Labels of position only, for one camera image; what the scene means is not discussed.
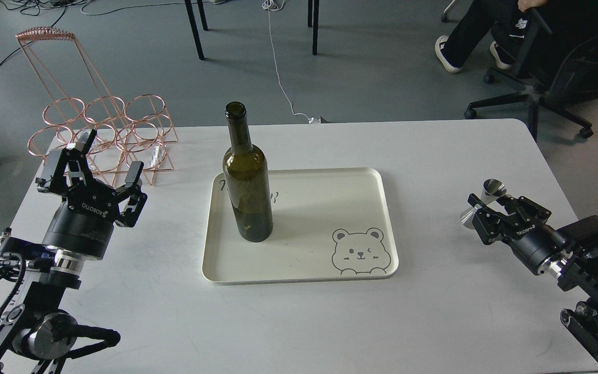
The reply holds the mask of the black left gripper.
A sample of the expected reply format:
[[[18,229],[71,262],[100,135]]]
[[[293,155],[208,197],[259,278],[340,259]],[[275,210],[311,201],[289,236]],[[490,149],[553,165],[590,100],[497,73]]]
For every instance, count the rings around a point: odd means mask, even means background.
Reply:
[[[96,136],[97,131],[92,129],[63,149],[48,152],[35,182],[40,193],[64,195],[41,244],[51,250],[68,249],[88,259],[102,260],[114,223],[134,227],[147,194],[142,192],[140,182],[142,161],[130,164],[124,184],[116,189],[95,180],[86,156]]]

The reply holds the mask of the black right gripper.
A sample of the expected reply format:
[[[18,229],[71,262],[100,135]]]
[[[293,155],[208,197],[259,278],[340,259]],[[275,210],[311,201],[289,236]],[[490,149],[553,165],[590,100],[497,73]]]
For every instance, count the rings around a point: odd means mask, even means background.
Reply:
[[[541,266],[552,261],[556,253],[569,246],[571,239],[546,225],[551,211],[531,199],[505,195],[497,199],[506,213],[487,206],[477,195],[468,196],[468,204],[475,210],[473,227],[485,245],[502,241],[534,275],[542,273]]]

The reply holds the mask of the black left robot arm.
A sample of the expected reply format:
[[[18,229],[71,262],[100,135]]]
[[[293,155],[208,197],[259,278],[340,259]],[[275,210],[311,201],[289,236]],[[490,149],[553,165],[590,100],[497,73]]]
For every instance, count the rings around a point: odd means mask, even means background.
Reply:
[[[41,193],[62,202],[40,244],[0,237],[0,373],[7,351],[36,360],[34,373],[59,373],[78,359],[119,343],[118,331],[80,325],[60,309],[66,289],[80,287],[86,260],[102,260],[115,226],[133,227],[147,195],[143,163],[130,165],[124,185],[114,189],[92,175],[87,156],[96,130],[47,155]]]

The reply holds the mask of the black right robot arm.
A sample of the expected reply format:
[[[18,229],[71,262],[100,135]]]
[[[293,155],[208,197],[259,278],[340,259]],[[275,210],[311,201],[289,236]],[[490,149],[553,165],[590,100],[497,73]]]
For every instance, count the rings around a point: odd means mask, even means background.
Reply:
[[[598,362],[598,216],[556,230],[547,224],[550,211],[524,196],[505,195],[497,201],[506,213],[468,196],[482,243],[503,242],[532,274],[550,274],[563,291],[579,287],[588,294],[573,310],[562,310],[560,320]]]

